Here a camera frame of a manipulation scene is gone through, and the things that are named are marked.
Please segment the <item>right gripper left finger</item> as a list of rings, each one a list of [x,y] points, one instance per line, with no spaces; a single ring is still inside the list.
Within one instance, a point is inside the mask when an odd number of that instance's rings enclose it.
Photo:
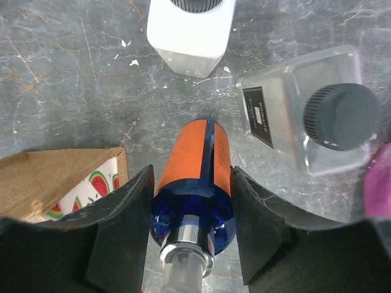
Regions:
[[[154,192],[148,165],[57,221],[1,218],[2,292],[140,292]]]

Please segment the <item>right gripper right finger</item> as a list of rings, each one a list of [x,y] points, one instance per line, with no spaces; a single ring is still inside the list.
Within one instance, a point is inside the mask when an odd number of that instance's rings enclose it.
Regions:
[[[389,292],[390,219],[344,224],[231,169],[243,283],[251,292]]]

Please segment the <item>pink cloth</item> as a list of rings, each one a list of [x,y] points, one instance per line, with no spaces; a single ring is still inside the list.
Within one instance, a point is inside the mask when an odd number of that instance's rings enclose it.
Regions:
[[[367,217],[390,217],[390,143],[375,155],[364,176]]]

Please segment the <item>clear square bottle black cap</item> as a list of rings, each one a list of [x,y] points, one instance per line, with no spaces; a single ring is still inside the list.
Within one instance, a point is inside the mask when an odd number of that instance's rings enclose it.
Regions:
[[[347,172],[370,159],[381,104],[351,45],[268,66],[236,83],[244,132],[303,175]]]

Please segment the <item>white bottle grey cap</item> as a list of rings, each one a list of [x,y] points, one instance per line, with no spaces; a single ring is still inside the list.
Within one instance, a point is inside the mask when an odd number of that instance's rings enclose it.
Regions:
[[[225,54],[235,6],[235,1],[151,0],[147,40],[173,72],[206,78]]]

